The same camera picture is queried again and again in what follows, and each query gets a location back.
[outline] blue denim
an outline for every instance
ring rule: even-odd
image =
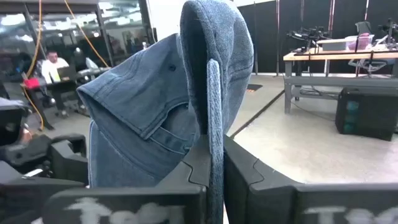
[[[223,135],[243,100],[253,46],[242,15],[228,0],[187,1],[180,27],[180,36],[79,87],[93,120],[90,185],[155,186],[200,134],[208,134],[210,217],[222,223]]]

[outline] black room divider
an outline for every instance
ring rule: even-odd
[[[302,27],[308,29],[317,26],[328,30],[330,3],[331,0],[305,0]],[[325,61],[307,62],[306,65],[312,73],[323,73]]]
[[[277,1],[279,1],[279,21],[277,26]],[[322,26],[328,29],[330,10],[333,0],[273,0],[239,7],[254,41],[258,57],[258,72],[275,73],[277,71],[277,51],[280,51],[279,71],[284,72],[282,57],[290,50],[303,46],[303,42],[287,39],[286,33],[301,27]],[[368,0],[334,0],[332,37],[334,39],[356,35],[355,23],[365,20]],[[398,0],[369,0],[368,19],[375,38],[384,35],[377,28],[386,24],[388,18],[398,22]],[[324,61],[310,62],[310,71],[323,73]],[[331,61],[331,73],[354,73],[355,68],[348,60]]]
[[[252,40],[257,40],[254,46],[257,51],[259,72],[276,72],[278,31],[276,1],[259,3],[255,8],[254,5],[242,6],[239,10],[248,24]]]
[[[398,22],[398,0],[369,0],[368,19],[374,38],[382,38],[386,33],[378,29],[387,24],[388,19]]]
[[[355,23],[365,20],[366,0],[335,0],[333,17],[334,39],[357,35]],[[331,73],[355,73],[355,67],[348,65],[349,60],[330,62]]]

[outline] white shirt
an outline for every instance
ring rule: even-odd
[[[45,78],[45,82],[52,83],[51,77],[53,80],[59,80],[58,68],[68,67],[69,64],[63,58],[58,58],[56,63],[52,63],[49,60],[46,60],[42,64],[42,75]]]

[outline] orange cable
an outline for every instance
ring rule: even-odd
[[[67,0],[64,0],[64,1],[65,1],[65,5],[67,6],[67,8],[68,8],[70,14],[72,15],[73,19],[76,19],[74,13],[72,12],[72,10],[71,10],[70,7],[69,7],[69,4],[68,4]],[[99,57],[99,59],[101,59],[101,61],[104,63],[105,66],[109,67],[109,65],[108,65],[108,64],[105,62],[105,60],[100,56],[100,54],[97,52],[97,50],[95,50],[93,44],[92,44],[92,43],[90,42],[90,40],[87,38],[87,36],[86,36],[85,32],[83,31],[83,29],[81,28],[81,26],[80,26],[79,24],[77,24],[77,26],[79,27],[81,33],[84,35],[84,37],[85,37],[85,39],[87,40],[87,42],[88,42],[88,44],[90,45],[90,47],[94,50],[94,53]]]
[[[39,33],[37,34],[37,41],[36,41],[36,48],[35,48],[35,54],[33,56],[32,62],[30,64],[29,70],[27,71],[26,77],[29,78],[30,74],[33,71],[34,65],[35,65],[35,61],[37,58],[37,54],[39,52],[39,46],[40,46],[40,40],[42,37],[42,0],[39,0]],[[27,100],[30,102],[30,104],[33,106],[33,108],[36,110],[36,113],[39,115],[40,117],[40,130],[43,131],[44,130],[44,120],[43,120],[43,116],[40,114],[39,110],[36,108],[36,106],[34,105],[34,103],[32,102],[32,100],[29,98],[27,92],[26,92],[26,87],[23,86],[22,89],[24,90],[25,96],[27,98]]]

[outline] laptop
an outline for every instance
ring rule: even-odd
[[[62,81],[76,80],[79,78],[74,66],[58,68],[57,71]]]

